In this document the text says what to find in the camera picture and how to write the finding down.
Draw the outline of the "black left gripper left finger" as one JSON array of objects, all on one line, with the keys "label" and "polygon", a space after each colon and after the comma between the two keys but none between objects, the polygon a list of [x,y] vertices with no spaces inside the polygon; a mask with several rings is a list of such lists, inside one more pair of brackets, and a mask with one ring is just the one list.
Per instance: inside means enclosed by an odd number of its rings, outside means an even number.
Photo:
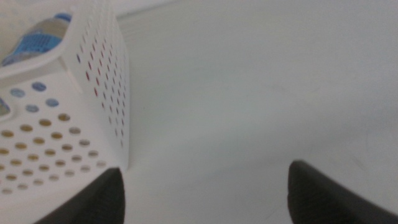
[{"label": "black left gripper left finger", "polygon": [[110,168],[36,224],[123,224],[125,210],[122,173]]}]

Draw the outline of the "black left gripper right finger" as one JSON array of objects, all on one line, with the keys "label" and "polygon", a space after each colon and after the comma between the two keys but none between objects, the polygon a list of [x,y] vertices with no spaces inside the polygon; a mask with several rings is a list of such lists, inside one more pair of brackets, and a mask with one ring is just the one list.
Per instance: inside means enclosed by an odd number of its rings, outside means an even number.
[{"label": "black left gripper right finger", "polygon": [[365,200],[306,163],[289,165],[287,206],[293,223],[397,223],[397,215]]}]

